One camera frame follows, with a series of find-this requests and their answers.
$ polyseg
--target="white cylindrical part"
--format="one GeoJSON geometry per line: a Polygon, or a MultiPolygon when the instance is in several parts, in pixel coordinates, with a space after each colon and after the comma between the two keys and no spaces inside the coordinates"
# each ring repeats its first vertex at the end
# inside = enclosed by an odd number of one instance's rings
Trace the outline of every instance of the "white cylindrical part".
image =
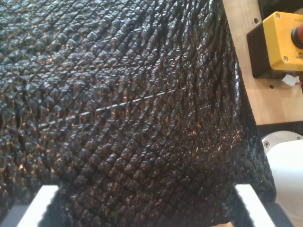
{"type": "Polygon", "coordinates": [[[275,145],[267,153],[278,203],[295,227],[303,226],[303,140],[275,145]]]}

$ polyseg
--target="wooden table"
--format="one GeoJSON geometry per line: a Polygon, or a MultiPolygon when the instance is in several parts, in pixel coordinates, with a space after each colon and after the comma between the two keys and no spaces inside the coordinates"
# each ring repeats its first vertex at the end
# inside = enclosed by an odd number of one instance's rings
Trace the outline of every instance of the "wooden table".
{"type": "Polygon", "coordinates": [[[261,21],[258,0],[223,0],[223,3],[257,125],[303,121],[300,86],[289,87],[281,80],[252,76],[246,34],[257,25],[255,18],[261,21]]]}

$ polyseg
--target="emergency stop button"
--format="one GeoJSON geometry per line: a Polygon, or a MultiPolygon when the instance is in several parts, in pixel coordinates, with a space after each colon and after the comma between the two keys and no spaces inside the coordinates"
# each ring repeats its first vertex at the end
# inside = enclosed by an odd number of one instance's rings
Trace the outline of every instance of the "emergency stop button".
{"type": "Polygon", "coordinates": [[[292,40],[296,47],[303,49],[303,24],[292,31],[292,40]]]}

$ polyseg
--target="diamond pattern texture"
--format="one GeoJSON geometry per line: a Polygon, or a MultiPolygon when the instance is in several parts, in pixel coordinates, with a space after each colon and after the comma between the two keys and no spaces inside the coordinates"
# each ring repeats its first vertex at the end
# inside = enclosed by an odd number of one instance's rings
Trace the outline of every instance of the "diamond pattern texture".
{"type": "Polygon", "coordinates": [[[0,1],[1,219],[211,226],[234,183],[275,199],[221,0],[0,1]]]}

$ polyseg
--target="black textured fabric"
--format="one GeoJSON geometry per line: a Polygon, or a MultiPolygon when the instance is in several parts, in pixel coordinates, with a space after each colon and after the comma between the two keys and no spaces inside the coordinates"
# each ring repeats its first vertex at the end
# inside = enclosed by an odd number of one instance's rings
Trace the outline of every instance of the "black textured fabric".
{"type": "Polygon", "coordinates": [[[0,28],[2,218],[50,183],[66,226],[227,222],[233,183],[275,199],[221,0],[6,0],[0,28]]]}

